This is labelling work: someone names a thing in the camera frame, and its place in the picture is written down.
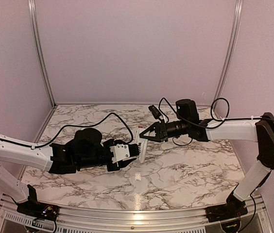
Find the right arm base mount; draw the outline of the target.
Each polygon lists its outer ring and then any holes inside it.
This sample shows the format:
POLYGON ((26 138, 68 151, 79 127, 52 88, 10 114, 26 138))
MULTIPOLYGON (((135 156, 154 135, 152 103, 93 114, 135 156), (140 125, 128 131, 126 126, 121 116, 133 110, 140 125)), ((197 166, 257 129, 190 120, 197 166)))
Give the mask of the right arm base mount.
POLYGON ((210 206, 205 209, 206 218, 209 222, 227 220, 248 214, 247 207, 244 202, 235 204, 233 202, 210 206))

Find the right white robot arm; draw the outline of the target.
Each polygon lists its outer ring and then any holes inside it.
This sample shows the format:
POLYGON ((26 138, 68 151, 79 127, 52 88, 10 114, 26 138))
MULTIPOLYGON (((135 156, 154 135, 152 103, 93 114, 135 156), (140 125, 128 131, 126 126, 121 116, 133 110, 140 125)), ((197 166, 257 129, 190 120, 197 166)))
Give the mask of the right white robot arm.
POLYGON ((256 162, 243 180, 229 195, 222 207, 226 217, 233 217, 241 210, 244 201, 269 177, 274 170, 274 116, 266 112, 260 117, 223 118, 201 120, 196 103, 190 99, 178 100, 172 110, 178 120, 165 122, 159 108, 151 105, 149 110, 157 122, 139 134, 139 137, 153 142, 167 142, 169 138, 188 135, 199 142, 215 140, 246 140, 258 144, 256 162))

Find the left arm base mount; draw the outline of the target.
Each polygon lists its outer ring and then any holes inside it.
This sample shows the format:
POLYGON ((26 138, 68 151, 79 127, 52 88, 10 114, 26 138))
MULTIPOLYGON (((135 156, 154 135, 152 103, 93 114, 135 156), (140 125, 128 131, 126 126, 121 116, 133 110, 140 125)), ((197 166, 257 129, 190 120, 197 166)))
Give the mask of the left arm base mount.
POLYGON ((24 202, 17 204, 17 212, 27 216, 35 217, 37 219, 56 221, 59 212, 59 206, 43 202, 24 202))

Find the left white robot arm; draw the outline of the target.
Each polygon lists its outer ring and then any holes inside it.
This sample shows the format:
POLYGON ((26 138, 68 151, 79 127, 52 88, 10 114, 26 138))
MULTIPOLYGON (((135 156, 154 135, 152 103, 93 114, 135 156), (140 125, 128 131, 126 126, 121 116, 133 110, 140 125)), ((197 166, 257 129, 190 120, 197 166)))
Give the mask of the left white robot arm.
MULTIPOLYGON (((78 130, 65 144, 29 144, 13 141, 0 134, 0 162, 38 168, 50 174, 74 174, 83 168, 106 166, 108 171, 118 171, 137 159, 138 144, 122 140, 102 141, 102 134, 94 128, 78 130)), ((43 212, 35 189, 23 184, 0 166, 0 189, 33 216, 43 212)))

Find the white remote control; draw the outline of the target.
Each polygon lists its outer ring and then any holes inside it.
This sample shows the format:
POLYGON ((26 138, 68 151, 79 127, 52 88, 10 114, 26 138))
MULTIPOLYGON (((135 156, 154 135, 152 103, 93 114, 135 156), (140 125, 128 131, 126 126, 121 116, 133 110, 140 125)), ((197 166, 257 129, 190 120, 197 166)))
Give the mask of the white remote control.
POLYGON ((139 156, 138 156, 138 161, 139 163, 143 163, 145 161, 145 157, 146 157, 146 149, 147 149, 147 144, 148 144, 148 140, 141 138, 139 136, 140 133, 142 133, 144 131, 144 128, 139 126, 137 127, 137 132, 136 132, 136 136, 135 136, 135 143, 138 144, 139 146, 139 156))

